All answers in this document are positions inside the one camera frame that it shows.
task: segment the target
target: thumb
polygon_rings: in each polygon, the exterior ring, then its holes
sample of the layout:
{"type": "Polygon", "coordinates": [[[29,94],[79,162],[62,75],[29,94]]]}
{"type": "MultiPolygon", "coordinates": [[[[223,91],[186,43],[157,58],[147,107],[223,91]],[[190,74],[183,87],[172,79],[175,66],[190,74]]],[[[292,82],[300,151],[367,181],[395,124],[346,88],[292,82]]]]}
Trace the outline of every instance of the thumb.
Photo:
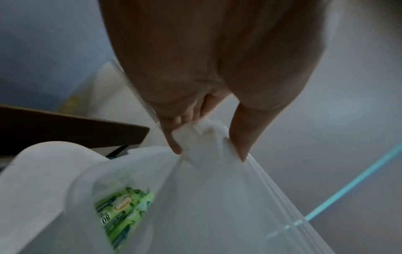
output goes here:
{"type": "Polygon", "coordinates": [[[253,109],[239,103],[230,124],[229,137],[242,161],[247,159],[253,144],[280,111],[253,109]]]}

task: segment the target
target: transparent plastic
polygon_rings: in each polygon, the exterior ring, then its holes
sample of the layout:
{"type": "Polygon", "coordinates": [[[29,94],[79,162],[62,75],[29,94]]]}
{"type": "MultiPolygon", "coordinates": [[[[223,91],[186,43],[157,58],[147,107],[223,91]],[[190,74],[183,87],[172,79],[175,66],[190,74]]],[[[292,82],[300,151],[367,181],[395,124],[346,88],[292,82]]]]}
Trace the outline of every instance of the transparent plastic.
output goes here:
{"type": "Polygon", "coordinates": [[[241,162],[221,122],[173,134],[184,148],[148,147],[88,169],[71,185],[64,215],[75,253],[112,254],[93,204],[130,186],[155,201],[123,254],[332,254],[258,163],[241,162]]]}

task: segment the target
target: blue light strip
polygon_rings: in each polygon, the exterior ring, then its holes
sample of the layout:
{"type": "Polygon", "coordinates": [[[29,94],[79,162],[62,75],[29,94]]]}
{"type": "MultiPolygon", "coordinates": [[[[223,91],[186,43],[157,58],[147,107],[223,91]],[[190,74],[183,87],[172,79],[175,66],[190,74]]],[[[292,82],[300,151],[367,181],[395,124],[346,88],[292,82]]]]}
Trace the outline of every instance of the blue light strip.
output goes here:
{"type": "Polygon", "coordinates": [[[371,165],[368,169],[363,171],[360,175],[358,175],[355,179],[353,179],[350,183],[348,183],[345,187],[340,189],[337,193],[335,193],[332,197],[328,198],[324,203],[319,205],[316,209],[314,209],[311,213],[306,216],[306,220],[310,221],[315,216],[319,215],[322,211],[327,209],[330,205],[338,201],[343,195],[348,193],[351,189],[357,186],[359,183],[364,181],[371,174],[382,168],[385,164],[391,161],[394,157],[396,157],[399,153],[402,152],[402,143],[394,147],[391,151],[381,157],[378,161],[376,161],[373,165],[371,165]]]}

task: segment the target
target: plastic bag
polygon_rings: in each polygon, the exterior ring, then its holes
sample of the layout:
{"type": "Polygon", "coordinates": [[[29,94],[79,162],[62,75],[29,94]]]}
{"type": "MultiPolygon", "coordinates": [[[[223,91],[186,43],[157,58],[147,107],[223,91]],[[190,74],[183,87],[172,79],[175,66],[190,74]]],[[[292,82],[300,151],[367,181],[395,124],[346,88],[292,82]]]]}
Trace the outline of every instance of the plastic bag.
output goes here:
{"type": "Polygon", "coordinates": [[[93,204],[130,186],[155,200],[124,254],[333,253],[251,156],[240,161],[221,122],[189,123],[173,136],[180,157],[135,149],[75,180],[65,215],[79,252],[113,253],[93,204]]]}

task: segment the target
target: green product package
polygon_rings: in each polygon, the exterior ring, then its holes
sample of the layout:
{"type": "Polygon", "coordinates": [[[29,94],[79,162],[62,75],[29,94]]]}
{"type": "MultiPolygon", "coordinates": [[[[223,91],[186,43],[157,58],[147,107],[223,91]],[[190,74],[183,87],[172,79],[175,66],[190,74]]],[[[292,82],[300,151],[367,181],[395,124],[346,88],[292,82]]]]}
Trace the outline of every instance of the green product package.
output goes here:
{"type": "Polygon", "coordinates": [[[98,217],[106,232],[110,233],[145,196],[143,191],[127,187],[96,203],[98,217]]]}
{"type": "Polygon", "coordinates": [[[114,250],[117,252],[121,250],[129,232],[137,227],[138,222],[140,222],[144,213],[148,210],[149,205],[153,201],[154,195],[151,192],[148,192],[143,198],[141,198],[134,210],[125,217],[110,234],[108,234],[114,250]]]}

